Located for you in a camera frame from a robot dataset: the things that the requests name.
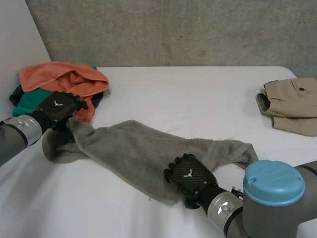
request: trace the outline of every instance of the blue cap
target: blue cap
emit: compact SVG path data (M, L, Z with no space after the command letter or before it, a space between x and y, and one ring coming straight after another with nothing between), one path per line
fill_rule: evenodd
M301 173L289 164L261 160L247 167L243 189L253 201L279 207L301 199L305 192L305 182Z

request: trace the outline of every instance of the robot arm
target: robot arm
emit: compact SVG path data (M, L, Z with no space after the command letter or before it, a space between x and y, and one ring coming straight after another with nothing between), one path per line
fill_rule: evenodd
M297 167L254 162L246 169L243 201L218 187L194 155L175 162L165 179L185 195L187 208L201 206L226 238L296 238L301 223L317 218L317 161Z
M27 115L0 123L0 166L38 141L48 128L63 130L66 122L86 102L72 94L53 92Z

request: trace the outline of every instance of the white wall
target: white wall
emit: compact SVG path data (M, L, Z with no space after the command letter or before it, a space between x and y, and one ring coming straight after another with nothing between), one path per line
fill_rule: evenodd
M51 61L24 0L0 0L0 120L11 116L9 96L18 70Z

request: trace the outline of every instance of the khaki pants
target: khaki pants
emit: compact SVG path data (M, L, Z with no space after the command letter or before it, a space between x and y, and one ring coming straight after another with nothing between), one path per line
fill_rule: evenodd
M269 82L256 100L263 114L273 116L273 127L317 136L317 80L292 78Z

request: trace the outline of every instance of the gray towel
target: gray towel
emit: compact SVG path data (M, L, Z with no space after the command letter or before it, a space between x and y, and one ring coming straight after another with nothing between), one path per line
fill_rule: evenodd
M165 181L163 171L176 157L194 154L211 171L229 163L246 168L258 160L251 144L184 139L134 120L94 129L70 119L68 126L70 130L64 133L49 130L44 135L43 152L50 161L70 163L91 158L149 197L170 204L181 196Z

